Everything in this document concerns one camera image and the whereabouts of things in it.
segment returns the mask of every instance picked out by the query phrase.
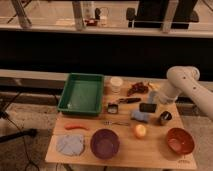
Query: table leg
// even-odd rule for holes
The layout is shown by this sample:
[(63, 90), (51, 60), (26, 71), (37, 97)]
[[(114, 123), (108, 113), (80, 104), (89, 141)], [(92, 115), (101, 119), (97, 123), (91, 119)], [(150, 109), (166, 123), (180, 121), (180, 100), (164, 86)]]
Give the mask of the table leg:
[(66, 171), (74, 171), (69, 164), (63, 164), (64, 168), (66, 169)]
[(104, 170), (103, 171), (106, 171), (107, 170), (107, 166), (104, 166)]

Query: green plastic tray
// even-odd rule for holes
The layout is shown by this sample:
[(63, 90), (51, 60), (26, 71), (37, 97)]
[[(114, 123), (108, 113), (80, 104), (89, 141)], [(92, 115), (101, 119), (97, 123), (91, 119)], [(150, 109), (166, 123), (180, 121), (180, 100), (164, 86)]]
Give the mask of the green plastic tray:
[(69, 74), (58, 110), (63, 114), (97, 116), (102, 109), (103, 86), (103, 75)]

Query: metal utensil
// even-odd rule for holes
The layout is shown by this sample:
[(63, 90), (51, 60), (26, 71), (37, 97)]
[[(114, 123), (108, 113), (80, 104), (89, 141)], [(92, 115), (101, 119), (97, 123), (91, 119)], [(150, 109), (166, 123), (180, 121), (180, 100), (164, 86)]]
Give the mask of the metal utensil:
[(116, 125), (124, 125), (124, 126), (130, 126), (130, 123), (127, 122), (112, 122), (112, 121), (103, 121), (104, 125), (112, 125), (112, 124), (116, 124)]

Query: floor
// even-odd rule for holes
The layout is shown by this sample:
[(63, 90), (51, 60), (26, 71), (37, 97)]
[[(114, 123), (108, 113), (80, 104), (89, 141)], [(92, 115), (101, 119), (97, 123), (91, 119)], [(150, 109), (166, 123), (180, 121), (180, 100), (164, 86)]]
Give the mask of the floor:
[[(205, 0), (213, 7), (212, 0)], [(94, 2), (95, 7), (102, 8), (103, 15), (108, 16), (107, 27), (127, 28), (126, 9), (128, 7), (137, 9), (137, 1), (125, 2)], [(25, 11), (33, 25), (36, 26), (74, 26), (72, 3), (70, 1), (39, 1), (33, 0), (26, 7)], [(199, 23), (190, 23), (189, 30), (213, 30), (213, 12), (207, 8), (203, 0), (199, 0), (195, 6), (199, 15)], [(0, 24), (18, 24), (15, 11), (9, 0), (0, 0)]]
[[(16, 93), (0, 92), (1, 98), (10, 100)], [(178, 105), (185, 128), (192, 134), (196, 142), (194, 157), (198, 166), (197, 171), (213, 170), (213, 124), (205, 116), (200, 115), (193, 106)], [(12, 121), (21, 129), (36, 128), (38, 135), (35, 138), (26, 137), (26, 145), (30, 158), (39, 166), (41, 171), (64, 171), (61, 164), (46, 163), (45, 155), (50, 142), (57, 109), (56, 99), (52, 94), (22, 93), (12, 103), (7, 112)], [(8, 121), (0, 119), (0, 135), (17, 132), (17, 129)], [(22, 171), (27, 164), (22, 138), (1, 143), (0, 171)], [(102, 171), (103, 167), (72, 166), (75, 171)], [(108, 171), (159, 171), (159, 169), (115, 168)]]

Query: chair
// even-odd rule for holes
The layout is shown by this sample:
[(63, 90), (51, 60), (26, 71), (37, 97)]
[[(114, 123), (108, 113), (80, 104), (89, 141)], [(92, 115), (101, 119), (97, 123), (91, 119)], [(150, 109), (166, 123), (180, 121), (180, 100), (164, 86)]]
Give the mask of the chair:
[[(198, 0), (179, 0), (173, 19), (172, 28), (187, 29), (189, 22), (199, 22), (199, 17), (193, 11)], [(160, 28), (164, 20), (169, 0), (141, 0), (137, 14), (134, 8), (128, 8), (126, 19), (128, 27)]]

